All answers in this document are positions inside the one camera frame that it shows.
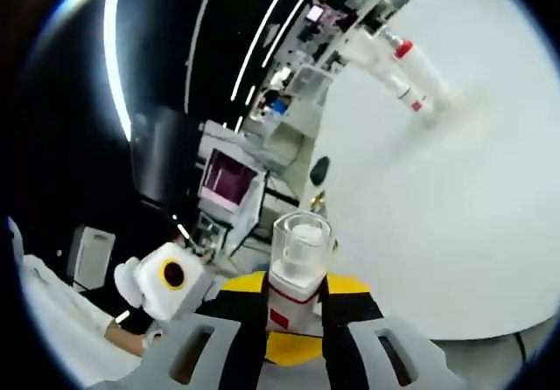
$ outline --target monitor screen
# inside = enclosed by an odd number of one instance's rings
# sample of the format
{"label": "monitor screen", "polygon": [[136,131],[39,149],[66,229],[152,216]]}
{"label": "monitor screen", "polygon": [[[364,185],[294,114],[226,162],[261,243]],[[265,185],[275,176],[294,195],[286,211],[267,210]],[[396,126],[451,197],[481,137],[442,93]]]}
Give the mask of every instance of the monitor screen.
{"label": "monitor screen", "polygon": [[324,12],[325,12],[324,8],[319,7],[318,5],[313,5],[309,10],[309,12],[307,13],[307,15],[305,16],[305,18],[307,18],[312,22],[317,22],[321,18]]}

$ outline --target yellow circle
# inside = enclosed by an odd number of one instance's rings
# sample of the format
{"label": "yellow circle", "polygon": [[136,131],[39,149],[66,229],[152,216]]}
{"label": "yellow circle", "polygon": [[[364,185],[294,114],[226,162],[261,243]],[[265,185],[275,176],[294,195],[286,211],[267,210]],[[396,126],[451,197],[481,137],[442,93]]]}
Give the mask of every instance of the yellow circle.
{"label": "yellow circle", "polygon": [[[176,263],[181,270],[183,270],[183,281],[182,283],[180,283],[178,286],[174,287],[173,285],[171,285],[170,283],[168,283],[167,279],[165,279],[165,268],[167,268],[167,265],[169,265],[170,263]],[[159,277],[161,278],[162,282],[165,284],[165,286],[167,288],[169,288],[172,291],[177,291],[179,289],[182,289],[185,286],[185,282],[186,282],[186,274],[184,269],[181,267],[180,263],[178,261],[176,261],[175,259],[165,259],[163,261],[163,263],[161,264],[161,268],[159,269]]]}

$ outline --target black dot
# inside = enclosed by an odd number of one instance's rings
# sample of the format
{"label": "black dot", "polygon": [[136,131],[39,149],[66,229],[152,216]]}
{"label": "black dot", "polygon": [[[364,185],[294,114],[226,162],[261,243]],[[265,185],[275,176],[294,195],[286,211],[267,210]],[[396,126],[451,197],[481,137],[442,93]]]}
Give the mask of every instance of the black dot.
{"label": "black dot", "polygon": [[172,261],[165,265],[164,278],[172,287],[180,287],[185,281],[185,272],[177,263]]}

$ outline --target red cap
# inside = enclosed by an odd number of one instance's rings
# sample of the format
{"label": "red cap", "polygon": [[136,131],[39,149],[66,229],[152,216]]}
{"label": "red cap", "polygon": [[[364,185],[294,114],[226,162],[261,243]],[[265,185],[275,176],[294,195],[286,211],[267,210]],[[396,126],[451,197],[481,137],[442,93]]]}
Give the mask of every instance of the red cap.
{"label": "red cap", "polygon": [[410,49],[412,49],[413,46],[414,44],[412,43],[412,41],[404,40],[402,42],[402,45],[400,45],[395,49],[395,58],[397,59],[402,58],[404,55],[406,55],[409,52]]}

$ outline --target white table surface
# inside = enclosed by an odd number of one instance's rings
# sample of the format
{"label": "white table surface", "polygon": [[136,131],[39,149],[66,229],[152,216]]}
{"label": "white table surface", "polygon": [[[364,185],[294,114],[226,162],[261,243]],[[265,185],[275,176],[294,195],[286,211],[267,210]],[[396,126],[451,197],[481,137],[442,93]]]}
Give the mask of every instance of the white table surface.
{"label": "white table surface", "polygon": [[432,339],[541,323],[560,304],[560,80],[543,37],[511,0],[413,0],[389,25],[455,97],[427,129],[358,67],[335,79],[311,159],[332,159],[332,271]]}

